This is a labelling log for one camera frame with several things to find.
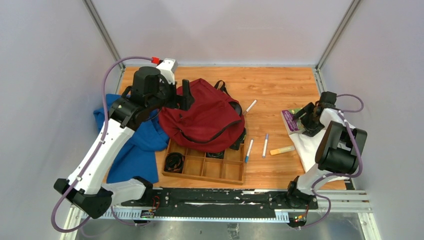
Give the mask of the purple Treehouse book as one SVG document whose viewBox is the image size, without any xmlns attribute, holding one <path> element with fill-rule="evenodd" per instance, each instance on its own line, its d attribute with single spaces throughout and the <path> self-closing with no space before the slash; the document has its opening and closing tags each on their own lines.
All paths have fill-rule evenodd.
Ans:
<svg viewBox="0 0 424 240">
<path fill-rule="evenodd" d="M 293 120 L 293 117 L 301 108 L 285 109 L 280 112 L 286 131 L 289 135 L 301 134 L 305 131 L 300 119 Z"/>
</svg>

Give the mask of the red backpack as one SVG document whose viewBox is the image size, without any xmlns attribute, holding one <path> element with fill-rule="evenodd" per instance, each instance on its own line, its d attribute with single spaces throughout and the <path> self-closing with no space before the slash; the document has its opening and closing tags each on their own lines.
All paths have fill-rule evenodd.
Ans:
<svg viewBox="0 0 424 240">
<path fill-rule="evenodd" d="M 199 78 L 189 83 L 194 103 L 189 110 L 163 108 L 158 123 L 169 139 L 181 147 L 206 153 L 239 150 L 246 137 L 243 109 L 227 91 Z"/>
</svg>

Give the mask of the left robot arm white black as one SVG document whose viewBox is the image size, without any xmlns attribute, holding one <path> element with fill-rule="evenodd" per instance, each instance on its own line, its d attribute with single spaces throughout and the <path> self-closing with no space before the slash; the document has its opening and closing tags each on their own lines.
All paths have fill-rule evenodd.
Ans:
<svg viewBox="0 0 424 240">
<path fill-rule="evenodd" d="M 103 179 L 118 153 L 151 112 L 162 108 L 187 111 L 195 99 L 190 82 L 182 81 L 182 94 L 177 93 L 173 72 L 158 66 L 142 66 L 133 83 L 104 113 L 104 124 L 80 165 L 68 178 L 59 178 L 54 189 L 62 199 L 84 211 L 92 219 L 103 216 L 112 206 L 135 200 L 140 206 L 153 201 L 153 185 L 140 176 L 117 183 Z"/>
</svg>

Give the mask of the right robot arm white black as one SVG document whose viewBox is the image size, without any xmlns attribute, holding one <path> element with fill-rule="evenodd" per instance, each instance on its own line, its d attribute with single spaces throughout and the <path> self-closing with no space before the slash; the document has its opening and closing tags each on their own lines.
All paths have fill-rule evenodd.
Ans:
<svg viewBox="0 0 424 240">
<path fill-rule="evenodd" d="M 324 91 L 316 102 L 281 111 L 298 155 L 312 164 L 288 184 L 284 200 L 292 209 L 308 206 L 316 199 L 316 191 L 330 180 L 356 178 L 363 171 L 368 133 L 349 123 L 345 111 L 336 107 L 338 97 Z"/>
</svg>

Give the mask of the white paper towel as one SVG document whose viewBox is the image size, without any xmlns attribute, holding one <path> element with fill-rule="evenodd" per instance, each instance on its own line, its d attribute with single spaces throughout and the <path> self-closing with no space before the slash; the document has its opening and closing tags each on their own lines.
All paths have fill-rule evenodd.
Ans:
<svg viewBox="0 0 424 240">
<path fill-rule="evenodd" d="M 316 163 L 315 156 L 325 132 L 326 130 L 323 129 L 313 137 L 302 133 L 293 133 L 289 135 L 289 138 L 292 140 L 294 147 L 300 157 L 300 161 L 305 173 L 309 171 Z"/>
</svg>

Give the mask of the blue capped marker right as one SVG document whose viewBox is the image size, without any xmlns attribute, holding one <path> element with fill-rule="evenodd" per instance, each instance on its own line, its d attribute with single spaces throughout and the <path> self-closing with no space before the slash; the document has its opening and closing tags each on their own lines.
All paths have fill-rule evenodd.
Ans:
<svg viewBox="0 0 424 240">
<path fill-rule="evenodd" d="M 269 134 L 266 133 L 264 138 L 263 148 L 262 148 L 262 158 L 266 158 L 268 141 L 269 141 Z"/>
</svg>

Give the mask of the blue capped marker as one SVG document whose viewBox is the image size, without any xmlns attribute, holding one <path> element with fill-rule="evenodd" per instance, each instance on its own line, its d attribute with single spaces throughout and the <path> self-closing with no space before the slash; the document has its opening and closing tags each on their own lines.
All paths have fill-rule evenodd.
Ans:
<svg viewBox="0 0 424 240">
<path fill-rule="evenodd" d="M 269 134 L 266 133 L 264 138 L 263 148 L 262 148 L 262 158 L 266 158 L 268 141 L 269 141 Z"/>
<path fill-rule="evenodd" d="M 254 139 L 252 138 L 249 141 L 248 148 L 247 148 L 247 151 L 246 151 L 246 155 L 245 155 L 245 158 L 244 158 L 244 162 L 245 163 L 247 163 L 248 160 L 249 160 L 249 157 L 250 157 L 250 154 L 251 154 L 251 151 L 252 151 L 253 144 L 254 144 Z"/>
</svg>

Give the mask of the white marker near backpack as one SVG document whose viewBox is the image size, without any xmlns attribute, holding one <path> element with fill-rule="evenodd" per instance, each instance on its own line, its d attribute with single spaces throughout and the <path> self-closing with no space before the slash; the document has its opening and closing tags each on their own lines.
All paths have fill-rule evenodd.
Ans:
<svg viewBox="0 0 424 240">
<path fill-rule="evenodd" d="M 249 106 L 248 108 L 243 112 L 243 115 L 245 116 L 257 103 L 257 100 L 255 99 Z"/>
</svg>

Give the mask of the blue cloth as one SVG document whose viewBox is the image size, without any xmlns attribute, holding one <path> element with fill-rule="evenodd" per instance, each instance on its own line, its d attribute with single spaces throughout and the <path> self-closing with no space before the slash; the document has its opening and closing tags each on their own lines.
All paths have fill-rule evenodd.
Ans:
<svg viewBox="0 0 424 240">
<path fill-rule="evenodd" d="M 159 182 L 156 152 L 165 150 L 169 136 L 159 124 L 158 110 L 153 110 L 116 156 L 106 183 L 119 183 L 142 177 L 152 184 Z"/>
</svg>

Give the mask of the blue capped marker left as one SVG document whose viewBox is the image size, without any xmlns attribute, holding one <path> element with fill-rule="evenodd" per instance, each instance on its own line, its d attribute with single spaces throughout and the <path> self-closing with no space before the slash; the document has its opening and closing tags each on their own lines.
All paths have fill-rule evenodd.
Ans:
<svg viewBox="0 0 424 240">
<path fill-rule="evenodd" d="M 249 141 L 248 148 L 247 148 L 247 151 L 246 151 L 246 155 L 245 155 L 245 158 L 244 158 L 244 162 L 245 163 L 247 163 L 248 160 L 249 160 L 249 157 L 250 157 L 250 154 L 251 154 L 251 151 L 252 151 L 253 144 L 254 144 L 254 139 L 252 138 Z"/>
</svg>

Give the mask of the wooden compartment tray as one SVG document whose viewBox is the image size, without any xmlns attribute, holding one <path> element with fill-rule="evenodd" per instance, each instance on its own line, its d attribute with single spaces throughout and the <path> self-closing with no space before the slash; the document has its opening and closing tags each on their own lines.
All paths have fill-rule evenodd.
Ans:
<svg viewBox="0 0 424 240">
<path fill-rule="evenodd" d="M 206 152 L 189 149 L 170 140 L 163 161 L 167 177 L 243 185 L 245 181 L 245 144 L 225 150 L 224 159 L 207 158 Z"/>
</svg>

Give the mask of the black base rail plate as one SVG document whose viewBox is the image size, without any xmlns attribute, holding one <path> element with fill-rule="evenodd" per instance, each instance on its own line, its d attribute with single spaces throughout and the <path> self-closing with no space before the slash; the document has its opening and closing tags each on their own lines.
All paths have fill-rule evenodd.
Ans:
<svg viewBox="0 0 424 240">
<path fill-rule="evenodd" d="M 150 207 L 157 217 L 271 219 L 276 210 L 317 210 L 312 201 L 289 204 L 285 190 L 155 187 L 149 197 L 128 200 L 125 207 Z"/>
</svg>

